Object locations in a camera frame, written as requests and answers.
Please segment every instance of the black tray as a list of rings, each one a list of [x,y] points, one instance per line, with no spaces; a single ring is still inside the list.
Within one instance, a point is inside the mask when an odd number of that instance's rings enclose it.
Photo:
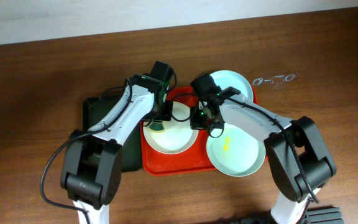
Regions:
[[[88,98],[83,103],[83,130],[102,120],[118,102],[119,96],[109,96],[109,102],[101,101],[98,97]],[[122,171],[139,170],[142,167],[142,151],[140,148],[139,124],[132,130],[127,141],[122,146]]]

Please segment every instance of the robotic arm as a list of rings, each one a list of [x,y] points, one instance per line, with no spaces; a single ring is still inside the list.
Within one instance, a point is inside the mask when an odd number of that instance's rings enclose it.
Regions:
[[[156,62],[150,75],[133,76],[115,107],[88,131],[105,130],[67,147],[60,184],[76,207],[88,211],[92,223],[109,221],[108,205],[121,181],[121,146],[136,124],[140,120],[170,120],[172,102],[165,97],[172,75],[169,65]],[[315,198],[314,194],[336,173],[314,122],[307,117],[294,121],[269,112],[237,89],[220,89],[207,73],[191,86],[201,102],[191,108],[191,128],[210,131],[229,123],[263,141],[280,190],[269,222],[298,222],[310,198]],[[83,133],[75,130],[70,138]],[[289,149],[293,145],[304,146],[305,152],[298,157]],[[78,213],[80,223],[86,223],[84,215]]]

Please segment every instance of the table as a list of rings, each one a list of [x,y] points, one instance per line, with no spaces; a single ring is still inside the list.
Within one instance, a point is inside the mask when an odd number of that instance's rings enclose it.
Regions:
[[[175,69],[179,86],[207,70],[237,71],[264,108],[314,119],[338,170],[317,195],[320,206],[358,223],[358,8],[0,45],[0,223],[77,222],[76,212],[41,199],[45,163],[81,128],[85,98],[156,60]],[[71,204],[59,185],[62,164],[60,155],[46,194]],[[212,222],[269,210],[277,195],[268,162],[242,178],[139,170],[122,175],[110,221]]]

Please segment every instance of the plate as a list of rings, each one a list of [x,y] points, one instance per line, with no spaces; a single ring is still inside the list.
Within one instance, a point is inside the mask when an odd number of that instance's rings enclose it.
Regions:
[[[229,70],[221,70],[211,74],[215,84],[220,86],[222,90],[227,87],[234,87],[241,91],[248,99],[254,99],[254,92],[248,80],[237,72]]]
[[[220,129],[214,129],[212,136],[219,136]],[[233,177],[253,174],[264,163],[265,146],[245,131],[231,124],[224,124],[219,138],[209,137],[206,151],[211,163],[222,173]]]
[[[186,119],[190,108],[183,103],[173,102],[172,114],[177,119]],[[178,154],[187,150],[197,139],[198,130],[190,129],[190,120],[178,122],[174,119],[163,121],[163,131],[155,132],[143,127],[147,143],[156,151],[164,154]]]

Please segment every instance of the tray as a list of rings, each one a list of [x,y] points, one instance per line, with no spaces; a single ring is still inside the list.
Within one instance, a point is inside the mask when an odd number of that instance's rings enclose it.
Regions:
[[[254,103],[258,103],[255,90]],[[181,93],[192,93],[193,89],[190,86],[176,87],[167,97],[167,100]],[[197,102],[196,96],[181,96],[175,101],[183,103],[192,107]],[[142,161],[144,170],[150,175],[163,176],[173,174],[184,174],[190,172],[199,172],[205,170],[215,170],[216,168],[208,159],[206,153],[206,141],[208,133],[206,131],[199,131],[197,140],[185,152],[174,155],[166,155],[154,150],[143,135],[142,125],[140,126],[140,143],[142,146]]]
[[[118,102],[117,96],[109,96],[109,102],[101,101],[98,97],[88,98],[83,103],[83,130],[86,131],[104,116]],[[139,170],[142,167],[142,153],[140,150],[139,124],[130,133],[122,146],[122,172]]]

